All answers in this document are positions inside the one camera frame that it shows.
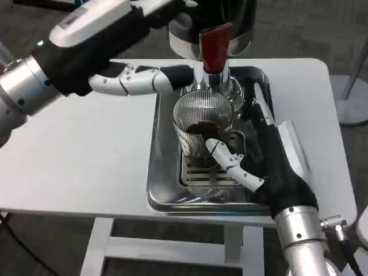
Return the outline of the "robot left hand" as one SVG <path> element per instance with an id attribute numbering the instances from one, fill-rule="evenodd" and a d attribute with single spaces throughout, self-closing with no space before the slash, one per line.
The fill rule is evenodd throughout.
<path id="1" fill-rule="evenodd" d="M 194 80 L 190 66 L 138 66 L 112 59 L 170 22 L 183 1 L 88 1 L 62 19 L 32 52 L 34 74 L 49 97 L 91 91 L 168 93 Z"/>

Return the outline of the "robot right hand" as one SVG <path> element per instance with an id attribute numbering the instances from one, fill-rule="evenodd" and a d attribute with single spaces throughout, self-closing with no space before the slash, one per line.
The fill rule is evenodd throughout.
<path id="1" fill-rule="evenodd" d="M 292 208 L 319 210 L 311 189 L 310 175 L 293 122 L 275 122 L 260 84 L 254 83 L 248 109 L 264 160 L 264 177 L 257 177 L 242 165 L 240 154 L 230 150 L 219 134 L 205 136 L 205 145 L 215 161 L 239 184 L 264 199 L 272 218 Z"/>

